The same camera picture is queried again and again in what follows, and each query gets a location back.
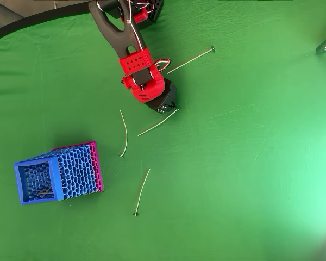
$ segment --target thin metal pin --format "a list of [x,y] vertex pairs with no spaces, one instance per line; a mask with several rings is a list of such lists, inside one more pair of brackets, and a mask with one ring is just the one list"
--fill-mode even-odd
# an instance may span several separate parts
[[178,67],[176,67],[176,68],[174,68],[174,69],[168,71],[167,74],[169,74],[169,73],[171,73],[171,72],[177,70],[178,68],[183,67],[183,66],[186,65],[186,64],[189,64],[190,62],[192,62],[192,61],[198,59],[199,57],[202,57],[203,55],[206,55],[207,53],[210,53],[210,52],[215,52],[215,48],[214,48],[214,46],[211,46],[211,48],[210,48],[209,50],[207,50],[207,51],[205,51],[205,52],[203,52],[203,53],[197,55],[196,57],[193,57],[192,59],[190,59],[190,60],[184,62],[183,64],[179,65]]

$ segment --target blue cube container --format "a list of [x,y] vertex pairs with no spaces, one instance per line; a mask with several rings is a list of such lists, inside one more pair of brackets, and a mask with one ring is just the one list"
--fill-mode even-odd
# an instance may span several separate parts
[[103,191],[94,141],[57,148],[14,167],[21,205]]

